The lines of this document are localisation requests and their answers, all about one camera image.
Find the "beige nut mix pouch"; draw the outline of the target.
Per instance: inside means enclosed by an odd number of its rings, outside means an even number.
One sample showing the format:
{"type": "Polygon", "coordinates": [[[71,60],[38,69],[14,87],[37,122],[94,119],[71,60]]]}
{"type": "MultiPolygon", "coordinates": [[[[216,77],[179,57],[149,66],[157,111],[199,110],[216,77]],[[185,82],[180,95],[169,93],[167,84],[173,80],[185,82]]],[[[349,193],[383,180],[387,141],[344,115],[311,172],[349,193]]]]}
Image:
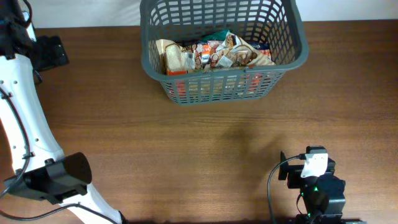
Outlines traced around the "beige nut mix pouch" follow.
{"type": "Polygon", "coordinates": [[[246,42],[227,31],[224,42],[216,48],[218,59],[215,68],[273,66],[269,44],[246,42]]]}

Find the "beige rice pouch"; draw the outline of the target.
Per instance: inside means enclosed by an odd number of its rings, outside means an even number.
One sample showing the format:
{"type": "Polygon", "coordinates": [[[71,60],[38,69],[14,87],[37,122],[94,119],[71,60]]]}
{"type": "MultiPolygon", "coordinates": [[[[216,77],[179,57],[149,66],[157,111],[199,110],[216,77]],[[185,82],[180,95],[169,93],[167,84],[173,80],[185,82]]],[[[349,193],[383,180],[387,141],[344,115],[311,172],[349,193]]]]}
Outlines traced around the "beige rice pouch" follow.
{"type": "Polygon", "coordinates": [[[202,69],[196,45],[182,47],[166,39],[157,40],[155,43],[168,76],[184,75],[202,69]]]}

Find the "Kleenex tissue multipack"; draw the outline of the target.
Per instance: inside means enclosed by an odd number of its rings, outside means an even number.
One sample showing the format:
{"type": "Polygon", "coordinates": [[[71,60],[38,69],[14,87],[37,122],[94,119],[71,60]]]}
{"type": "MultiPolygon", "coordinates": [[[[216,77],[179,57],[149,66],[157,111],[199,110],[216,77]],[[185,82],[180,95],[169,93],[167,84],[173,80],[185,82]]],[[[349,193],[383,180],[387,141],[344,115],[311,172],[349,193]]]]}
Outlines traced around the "Kleenex tissue multipack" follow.
{"type": "Polygon", "coordinates": [[[201,44],[201,48],[198,48],[200,52],[200,60],[203,65],[208,64],[211,60],[211,56],[216,52],[216,49],[210,44],[201,44]]]}

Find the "green Nescafe coffee bag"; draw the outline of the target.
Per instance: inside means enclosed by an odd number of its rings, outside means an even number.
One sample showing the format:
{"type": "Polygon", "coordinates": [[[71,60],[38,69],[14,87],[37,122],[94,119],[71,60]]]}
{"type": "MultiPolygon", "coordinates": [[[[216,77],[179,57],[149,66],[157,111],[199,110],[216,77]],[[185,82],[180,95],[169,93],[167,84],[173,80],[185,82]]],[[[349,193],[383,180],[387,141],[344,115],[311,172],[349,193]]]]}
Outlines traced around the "green Nescafe coffee bag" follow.
{"type": "Polygon", "coordinates": [[[228,34],[229,34],[229,30],[222,30],[222,31],[215,32],[215,33],[208,34],[208,35],[204,36],[201,39],[201,41],[211,41],[211,40],[224,41],[228,34]]]}

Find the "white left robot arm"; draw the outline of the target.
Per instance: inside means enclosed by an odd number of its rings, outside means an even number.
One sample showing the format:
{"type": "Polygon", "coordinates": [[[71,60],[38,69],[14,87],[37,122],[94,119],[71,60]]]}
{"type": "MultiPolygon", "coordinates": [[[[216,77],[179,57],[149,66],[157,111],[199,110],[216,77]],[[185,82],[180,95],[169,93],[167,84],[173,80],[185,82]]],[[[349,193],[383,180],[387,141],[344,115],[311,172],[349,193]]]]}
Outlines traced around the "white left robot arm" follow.
{"type": "Polygon", "coordinates": [[[95,189],[86,156],[64,154],[37,96],[40,73],[68,62],[59,37],[35,35],[31,10],[23,12],[19,1],[1,0],[1,122],[14,170],[4,193],[46,200],[84,223],[125,223],[95,189]]]}

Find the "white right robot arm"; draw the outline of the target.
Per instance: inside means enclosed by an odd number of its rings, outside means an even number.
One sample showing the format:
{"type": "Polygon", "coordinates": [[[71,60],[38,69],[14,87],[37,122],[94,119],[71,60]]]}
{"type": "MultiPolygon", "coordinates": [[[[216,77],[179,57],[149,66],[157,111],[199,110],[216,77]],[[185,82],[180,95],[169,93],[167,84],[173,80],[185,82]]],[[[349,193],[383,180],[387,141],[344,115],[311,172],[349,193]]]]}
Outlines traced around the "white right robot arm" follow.
{"type": "Polygon", "coordinates": [[[335,176],[336,162],[323,149],[298,158],[305,161],[303,165],[290,165],[281,152],[278,175],[288,188],[299,189],[297,198],[304,202],[307,212],[299,212],[294,223],[342,223],[346,182],[335,176]]]}

